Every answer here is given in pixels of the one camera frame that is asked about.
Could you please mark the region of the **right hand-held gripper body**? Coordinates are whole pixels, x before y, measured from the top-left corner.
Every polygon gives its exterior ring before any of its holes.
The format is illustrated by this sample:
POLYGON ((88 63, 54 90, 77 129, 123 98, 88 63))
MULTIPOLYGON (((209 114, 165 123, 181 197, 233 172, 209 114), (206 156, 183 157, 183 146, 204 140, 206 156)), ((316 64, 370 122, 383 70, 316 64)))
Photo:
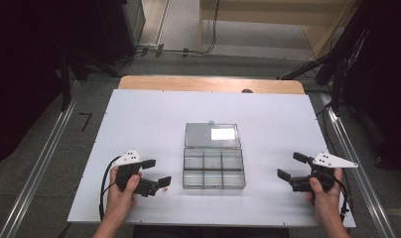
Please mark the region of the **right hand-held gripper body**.
POLYGON ((311 167, 311 173, 308 176, 291 178, 290 186, 293 191, 312 192, 310 178, 318 179, 324 191, 329 191, 335 183, 334 170, 336 168, 356 169, 358 167, 358 163, 324 152, 314 158, 309 157, 307 164, 311 167))

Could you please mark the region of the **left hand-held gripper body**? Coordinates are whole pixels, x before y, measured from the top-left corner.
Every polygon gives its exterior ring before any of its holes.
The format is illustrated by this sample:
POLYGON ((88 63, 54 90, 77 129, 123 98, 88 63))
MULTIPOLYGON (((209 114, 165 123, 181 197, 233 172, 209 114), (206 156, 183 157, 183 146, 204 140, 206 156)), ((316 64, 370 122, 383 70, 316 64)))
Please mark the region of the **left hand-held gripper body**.
MULTIPOLYGON (((128 180, 142 169, 142 162, 139 153, 136 150, 130 150, 113 163, 113 166, 118 168, 115 184, 121 191, 125 189, 128 180)), ((157 181, 140 178, 135 193, 145 197, 154 196, 158 189, 157 181)))

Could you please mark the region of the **clear plastic compartment box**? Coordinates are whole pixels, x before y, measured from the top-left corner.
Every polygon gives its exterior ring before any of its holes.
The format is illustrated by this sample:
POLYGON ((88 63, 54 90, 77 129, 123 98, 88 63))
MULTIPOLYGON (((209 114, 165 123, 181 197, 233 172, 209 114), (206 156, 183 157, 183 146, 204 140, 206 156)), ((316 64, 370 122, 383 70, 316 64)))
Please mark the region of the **clear plastic compartment box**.
POLYGON ((244 189, 243 152, 236 124, 186 125, 183 188, 244 189))

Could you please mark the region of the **person's left hand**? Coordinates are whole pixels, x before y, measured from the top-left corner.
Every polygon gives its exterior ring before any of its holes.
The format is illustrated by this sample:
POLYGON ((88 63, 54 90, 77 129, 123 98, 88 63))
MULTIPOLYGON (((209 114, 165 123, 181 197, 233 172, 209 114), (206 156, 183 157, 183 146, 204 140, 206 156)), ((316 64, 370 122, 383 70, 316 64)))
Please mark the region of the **person's left hand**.
POLYGON ((105 210, 105 219, 114 223, 123 223, 131 208, 133 208, 136 201, 136 194, 134 193, 140 180, 140 173, 133 175, 127 182, 126 187, 121 191, 116 184, 114 184, 107 194, 107 206, 105 210))

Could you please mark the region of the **person's right hand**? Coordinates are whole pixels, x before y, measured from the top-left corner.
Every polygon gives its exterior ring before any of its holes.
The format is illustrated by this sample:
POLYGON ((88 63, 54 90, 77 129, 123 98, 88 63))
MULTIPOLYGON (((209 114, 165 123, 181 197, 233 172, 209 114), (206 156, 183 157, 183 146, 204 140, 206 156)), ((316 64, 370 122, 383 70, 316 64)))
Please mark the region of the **person's right hand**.
POLYGON ((315 201, 315 216, 323 226, 342 224, 339 213, 340 186, 335 183, 329 191, 324 191, 317 178, 310 178, 312 192, 306 194, 306 200, 315 201))

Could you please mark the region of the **black metal stand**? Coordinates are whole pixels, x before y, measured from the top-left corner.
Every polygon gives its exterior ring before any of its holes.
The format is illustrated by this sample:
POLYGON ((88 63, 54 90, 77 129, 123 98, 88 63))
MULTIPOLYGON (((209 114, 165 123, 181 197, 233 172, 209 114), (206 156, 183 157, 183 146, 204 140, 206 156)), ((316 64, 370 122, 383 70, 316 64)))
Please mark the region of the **black metal stand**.
POLYGON ((332 99, 329 102, 329 107, 334 112, 338 112, 343 80, 347 71, 357 61, 368 33, 368 29, 363 29, 357 34, 344 31, 335 46, 326 55, 307 61, 299 68, 282 74, 278 79, 293 80, 297 76, 319 66, 321 69, 315 77, 315 82, 317 85, 327 85, 330 80, 333 81, 332 99))
POLYGON ((106 72, 112 76, 119 76, 116 70, 112 69, 110 66, 104 64, 100 60, 93 58, 80 49, 71 48, 61 50, 60 79, 62 83, 63 97, 62 111, 65 111, 71 102, 69 72, 72 71, 77 80, 87 80, 89 72, 84 64, 86 61, 93 64, 95 67, 99 68, 103 72, 106 72))

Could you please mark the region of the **black curtain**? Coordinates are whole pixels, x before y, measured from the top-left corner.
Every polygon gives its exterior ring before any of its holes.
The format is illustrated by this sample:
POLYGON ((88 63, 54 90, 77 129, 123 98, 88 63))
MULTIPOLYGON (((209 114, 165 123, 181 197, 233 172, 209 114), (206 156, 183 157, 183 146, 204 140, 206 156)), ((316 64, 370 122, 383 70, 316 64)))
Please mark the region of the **black curtain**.
POLYGON ((61 93, 56 46, 33 0, 0 0, 0 163, 61 93))
POLYGON ((370 0, 367 34, 347 71, 343 99, 356 111, 380 167, 401 172, 401 0, 370 0))

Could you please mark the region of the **wooden table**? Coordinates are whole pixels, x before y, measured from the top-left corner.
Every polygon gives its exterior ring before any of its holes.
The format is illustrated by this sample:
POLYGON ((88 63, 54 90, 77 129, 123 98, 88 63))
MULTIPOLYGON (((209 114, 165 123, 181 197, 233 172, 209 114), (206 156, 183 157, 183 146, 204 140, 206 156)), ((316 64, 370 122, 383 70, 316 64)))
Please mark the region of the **wooden table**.
POLYGON ((297 80, 251 79, 223 76, 125 75, 119 89, 167 91, 237 92, 248 88, 253 93, 304 95, 305 89, 297 80))

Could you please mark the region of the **black cabinet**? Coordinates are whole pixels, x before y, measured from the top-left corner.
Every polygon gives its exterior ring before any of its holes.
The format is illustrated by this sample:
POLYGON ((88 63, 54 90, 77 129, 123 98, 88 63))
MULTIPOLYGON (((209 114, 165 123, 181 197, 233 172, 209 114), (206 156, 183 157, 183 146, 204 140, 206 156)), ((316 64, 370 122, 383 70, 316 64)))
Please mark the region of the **black cabinet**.
POLYGON ((109 60, 134 56, 146 23, 142 0, 97 0, 97 3, 106 31, 109 60))

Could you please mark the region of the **light wooden shelf unit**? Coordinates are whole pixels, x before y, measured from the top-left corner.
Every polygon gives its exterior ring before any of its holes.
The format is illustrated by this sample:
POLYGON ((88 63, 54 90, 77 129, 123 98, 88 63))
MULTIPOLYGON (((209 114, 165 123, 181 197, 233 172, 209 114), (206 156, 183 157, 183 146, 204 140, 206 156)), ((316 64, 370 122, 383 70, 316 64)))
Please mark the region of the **light wooden shelf unit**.
POLYGON ((230 22, 302 26, 313 54, 323 56, 344 22, 354 13, 356 0, 200 0, 200 26, 217 19, 230 22))

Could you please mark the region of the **metal floor rail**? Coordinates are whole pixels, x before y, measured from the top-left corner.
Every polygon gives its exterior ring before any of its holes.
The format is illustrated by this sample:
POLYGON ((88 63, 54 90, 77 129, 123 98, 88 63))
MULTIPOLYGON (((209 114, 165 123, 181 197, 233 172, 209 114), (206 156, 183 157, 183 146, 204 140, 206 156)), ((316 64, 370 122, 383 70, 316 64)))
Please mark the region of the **metal floor rail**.
POLYGON ((76 99, 81 91, 81 83, 75 81, 71 87, 71 100, 66 109, 60 113, 51 134, 24 185, 17 196, 9 216, 0 232, 0 238, 15 238, 15 235, 25 217, 33 197, 40 185, 43 175, 52 159, 55 149, 67 126, 67 122, 76 105, 76 99))
POLYGON ((332 98, 328 94, 321 93, 320 99, 325 106, 323 109, 323 128, 325 141, 329 143, 330 151, 335 152, 338 155, 344 155, 344 157, 351 162, 358 163, 358 168, 353 169, 351 173, 363 198, 365 207, 373 220, 379 237, 396 238, 396 234, 388 219, 387 213, 363 167, 360 156, 355 150, 355 147, 346 132, 342 118, 329 107, 329 102, 332 98))

